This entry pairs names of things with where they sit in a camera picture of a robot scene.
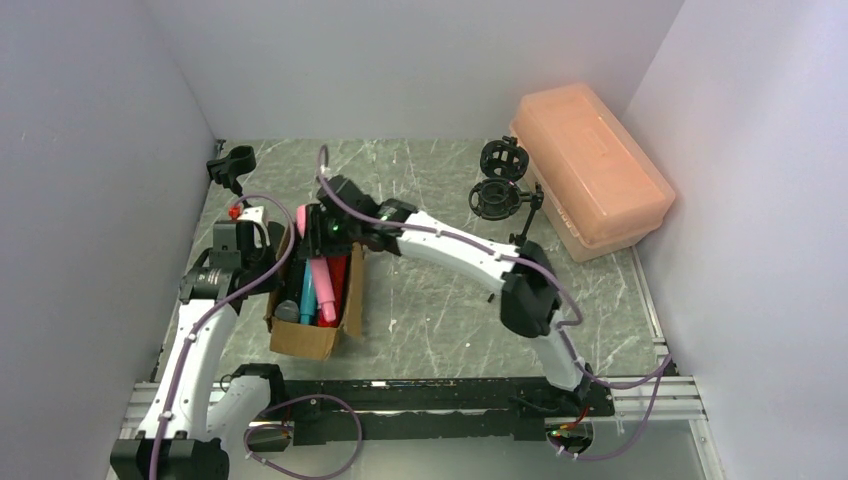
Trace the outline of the red glitter microphone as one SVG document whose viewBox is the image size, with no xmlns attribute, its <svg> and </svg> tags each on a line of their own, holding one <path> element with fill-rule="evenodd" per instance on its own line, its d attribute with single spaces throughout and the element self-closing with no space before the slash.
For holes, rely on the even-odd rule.
<svg viewBox="0 0 848 480">
<path fill-rule="evenodd" d="M 330 269 L 330 275 L 332 280 L 332 285 L 334 289 L 334 293 L 336 296 L 336 312 L 338 314 L 337 326 L 339 326 L 340 321 L 342 319 L 342 310 L 344 307 L 344 294 L 346 288 L 347 281 L 347 273 L 349 266 L 349 256 L 336 256 L 336 257 L 325 257 Z M 324 318 L 320 312 L 320 307 L 318 311 L 318 317 L 316 324 L 322 328 L 336 328 L 336 327 L 328 327 L 323 324 Z"/>
</svg>

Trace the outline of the pink microphone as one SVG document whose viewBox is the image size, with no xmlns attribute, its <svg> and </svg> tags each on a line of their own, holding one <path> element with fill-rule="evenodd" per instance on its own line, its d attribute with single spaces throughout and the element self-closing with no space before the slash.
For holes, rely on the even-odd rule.
<svg viewBox="0 0 848 480">
<path fill-rule="evenodd" d="M 308 247 L 308 207 L 306 204 L 298 207 L 296 220 L 298 232 L 301 236 L 301 247 Z M 338 321 L 336 296 L 327 260 L 325 257 L 310 257 L 309 266 L 312 271 L 317 304 L 324 318 L 323 324 L 328 327 L 336 327 Z"/>
</svg>

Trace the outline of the blue microphone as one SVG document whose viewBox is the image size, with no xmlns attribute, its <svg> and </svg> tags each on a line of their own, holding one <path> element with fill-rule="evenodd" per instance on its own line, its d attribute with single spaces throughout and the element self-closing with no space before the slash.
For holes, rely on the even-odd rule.
<svg viewBox="0 0 848 480">
<path fill-rule="evenodd" d="M 313 271 L 309 260 L 304 263 L 302 290 L 299 304 L 299 323 L 315 325 L 317 311 L 317 293 L 313 280 Z"/>
</svg>

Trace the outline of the black clip round-base stand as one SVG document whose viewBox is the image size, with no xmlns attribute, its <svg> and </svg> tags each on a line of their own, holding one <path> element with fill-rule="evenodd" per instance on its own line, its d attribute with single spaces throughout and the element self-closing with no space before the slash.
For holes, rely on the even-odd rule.
<svg viewBox="0 0 848 480">
<path fill-rule="evenodd" d="M 253 172 L 256 166 L 255 150 L 249 145 L 234 147 L 227 155 L 206 162 L 210 180 L 237 197 L 244 195 L 239 177 Z"/>
</svg>

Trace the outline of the cardboard box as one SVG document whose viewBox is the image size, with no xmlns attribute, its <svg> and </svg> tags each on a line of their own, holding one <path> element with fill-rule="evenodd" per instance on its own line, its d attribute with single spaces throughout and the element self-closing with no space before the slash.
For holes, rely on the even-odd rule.
<svg viewBox="0 0 848 480">
<path fill-rule="evenodd" d="M 323 361 L 342 336 L 362 336 L 364 250 L 355 245 L 343 256 L 301 258 L 298 229 L 284 235 L 278 252 L 287 247 L 292 251 L 280 269 L 282 283 L 266 304 L 269 348 L 278 354 Z"/>
</svg>

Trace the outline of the black tripod shock-mount stand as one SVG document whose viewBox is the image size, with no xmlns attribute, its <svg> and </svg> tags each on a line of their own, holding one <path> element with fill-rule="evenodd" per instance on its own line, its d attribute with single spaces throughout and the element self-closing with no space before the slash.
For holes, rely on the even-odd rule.
<svg viewBox="0 0 848 480">
<path fill-rule="evenodd" d="M 533 190 L 524 191 L 514 181 L 488 178 L 472 187 L 468 194 L 468 204 L 474 215 L 488 221 L 505 220 L 516 214 L 522 205 L 528 204 L 530 213 L 523 229 L 509 236 L 511 244 L 521 247 L 527 242 L 529 228 L 544 198 L 545 193 L 539 182 L 534 183 Z"/>
</svg>

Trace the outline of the black shock-mount round-base stand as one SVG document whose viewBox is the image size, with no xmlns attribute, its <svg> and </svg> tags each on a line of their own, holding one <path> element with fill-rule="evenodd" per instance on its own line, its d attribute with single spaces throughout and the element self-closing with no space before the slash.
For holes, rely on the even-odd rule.
<svg viewBox="0 0 848 480">
<path fill-rule="evenodd" d="M 480 154 L 480 170 L 487 178 L 521 179 L 529 167 L 529 154 L 513 136 L 486 143 Z"/>
</svg>

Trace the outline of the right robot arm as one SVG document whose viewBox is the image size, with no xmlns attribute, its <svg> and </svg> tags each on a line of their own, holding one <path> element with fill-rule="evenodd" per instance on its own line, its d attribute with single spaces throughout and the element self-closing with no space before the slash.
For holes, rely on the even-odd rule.
<svg viewBox="0 0 848 480">
<path fill-rule="evenodd" d="M 541 247 L 485 240 L 453 228 L 418 207 L 390 198 L 381 203 L 350 179 L 322 179 L 314 203 L 296 213 L 299 253 L 311 264 L 354 245 L 447 268 L 486 286 L 500 300 L 500 322 L 529 341 L 548 384 L 557 389 L 547 412 L 586 408 L 592 370 L 566 333 L 568 313 L 582 318 Z"/>
</svg>

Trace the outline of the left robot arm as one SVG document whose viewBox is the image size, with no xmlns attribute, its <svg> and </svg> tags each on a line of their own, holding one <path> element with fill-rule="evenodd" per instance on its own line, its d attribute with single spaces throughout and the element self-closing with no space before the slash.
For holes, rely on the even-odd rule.
<svg viewBox="0 0 848 480">
<path fill-rule="evenodd" d="M 289 228 L 271 221 L 219 221 L 213 243 L 183 276 L 171 353 L 148 409 L 130 438 L 118 439 L 110 467 L 118 479 L 226 479 L 231 453 L 249 424 L 282 397 L 271 364 L 236 369 L 222 399 L 216 372 L 243 301 L 273 291 Z"/>
</svg>

